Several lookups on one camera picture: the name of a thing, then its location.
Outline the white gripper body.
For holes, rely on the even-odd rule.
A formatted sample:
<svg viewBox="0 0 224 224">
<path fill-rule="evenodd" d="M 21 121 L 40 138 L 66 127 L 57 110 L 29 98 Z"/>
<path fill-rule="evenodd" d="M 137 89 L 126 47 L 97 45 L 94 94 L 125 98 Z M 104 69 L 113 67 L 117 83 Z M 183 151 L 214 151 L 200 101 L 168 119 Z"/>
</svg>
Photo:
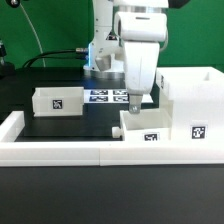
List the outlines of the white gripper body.
<svg viewBox="0 0 224 224">
<path fill-rule="evenodd" d="M 152 90 L 160 45 L 158 42 L 122 41 L 121 47 L 102 47 L 94 58 L 101 71 L 112 67 L 111 55 L 121 54 L 125 86 L 130 95 L 149 94 Z"/>
</svg>

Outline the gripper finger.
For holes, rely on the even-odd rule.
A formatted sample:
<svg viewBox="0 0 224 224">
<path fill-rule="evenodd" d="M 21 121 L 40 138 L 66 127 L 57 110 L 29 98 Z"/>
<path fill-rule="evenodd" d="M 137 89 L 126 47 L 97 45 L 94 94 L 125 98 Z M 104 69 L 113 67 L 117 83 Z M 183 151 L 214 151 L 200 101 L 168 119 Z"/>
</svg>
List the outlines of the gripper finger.
<svg viewBox="0 0 224 224">
<path fill-rule="evenodd" d="M 131 114 L 139 114 L 141 110 L 141 95 L 129 95 L 129 112 Z"/>
</svg>

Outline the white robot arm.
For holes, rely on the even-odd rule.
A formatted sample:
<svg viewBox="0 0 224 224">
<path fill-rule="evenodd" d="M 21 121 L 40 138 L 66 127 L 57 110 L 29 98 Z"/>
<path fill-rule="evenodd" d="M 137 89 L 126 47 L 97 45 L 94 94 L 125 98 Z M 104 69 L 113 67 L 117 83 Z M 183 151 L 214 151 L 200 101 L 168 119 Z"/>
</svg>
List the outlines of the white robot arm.
<svg viewBox="0 0 224 224">
<path fill-rule="evenodd" d="M 166 10 L 190 0 L 92 0 L 94 37 L 84 72 L 97 78 L 124 78 L 129 112 L 138 114 L 151 92 L 159 53 L 168 44 Z"/>
</svg>

